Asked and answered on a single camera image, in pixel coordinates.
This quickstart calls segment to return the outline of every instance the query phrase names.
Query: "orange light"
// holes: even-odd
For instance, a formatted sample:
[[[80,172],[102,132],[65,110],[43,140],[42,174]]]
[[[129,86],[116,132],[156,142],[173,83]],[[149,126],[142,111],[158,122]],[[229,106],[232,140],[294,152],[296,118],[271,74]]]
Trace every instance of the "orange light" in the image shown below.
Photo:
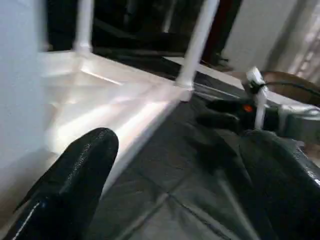
[[[251,113],[253,112],[253,107],[250,105],[243,105],[243,109],[247,112],[247,113]]]

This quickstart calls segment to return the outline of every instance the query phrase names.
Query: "black cable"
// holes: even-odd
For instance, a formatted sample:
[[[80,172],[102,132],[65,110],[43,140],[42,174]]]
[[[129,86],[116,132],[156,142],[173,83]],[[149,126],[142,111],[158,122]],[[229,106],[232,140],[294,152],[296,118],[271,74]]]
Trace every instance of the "black cable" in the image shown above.
[[[264,87],[264,86],[275,86],[275,85],[281,85],[281,86],[292,86],[292,87],[295,87],[295,88],[298,88],[298,89],[302,89],[306,92],[309,92],[317,97],[320,98],[320,92],[319,91],[316,91],[316,90],[313,90],[309,87],[306,87],[306,86],[303,86],[303,85],[300,85],[300,84],[297,84],[297,83],[293,83],[293,82],[288,82],[288,81],[273,81],[273,82],[266,82],[264,84],[261,84],[261,85],[257,85],[257,86],[252,86],[252,90],[256,93],[259,92],[259,90]]]

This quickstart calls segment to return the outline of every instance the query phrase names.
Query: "white wall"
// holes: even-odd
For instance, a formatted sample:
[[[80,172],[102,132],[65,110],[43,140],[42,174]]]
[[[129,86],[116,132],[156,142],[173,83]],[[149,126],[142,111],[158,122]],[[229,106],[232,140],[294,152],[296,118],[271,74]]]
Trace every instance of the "white wall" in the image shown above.
[[[243,0],[224,55],[236,71],[264,70],[298,0]]]
[[[45,108],[36,1],[2,0],[0,7],[0,226],[49,165],[41,150]]]

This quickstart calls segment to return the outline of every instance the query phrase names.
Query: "curtain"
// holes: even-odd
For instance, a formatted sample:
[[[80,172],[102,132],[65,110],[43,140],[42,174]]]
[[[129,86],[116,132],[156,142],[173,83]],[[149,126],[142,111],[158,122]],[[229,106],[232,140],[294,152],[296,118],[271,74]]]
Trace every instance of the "curtain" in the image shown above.
[[[320,85],[320,0],[297,2],[268,60],[268,70]]]

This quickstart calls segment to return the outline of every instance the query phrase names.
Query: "black plastic object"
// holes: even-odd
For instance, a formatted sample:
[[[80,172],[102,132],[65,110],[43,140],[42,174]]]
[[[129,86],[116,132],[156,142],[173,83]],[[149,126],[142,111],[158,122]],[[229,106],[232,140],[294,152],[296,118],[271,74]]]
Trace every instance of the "black plastic object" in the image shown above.
[[[86,232],[118,152],[118,138],[97,128],[71,143],[34,184],[4,240],[73,240]]]
[[[320,168],[292,142],[266,131],[248,131],[239,152],[280,239],[320,237]]]
[[[214,100],[206,106],[209,111],[196,118],[196,121],[203,126],[227,129],[237,134],[255,127],[257,108],[253,100]],[[263,129],[277,131],[278,126],[278,108],[268,106],[265,110]]]

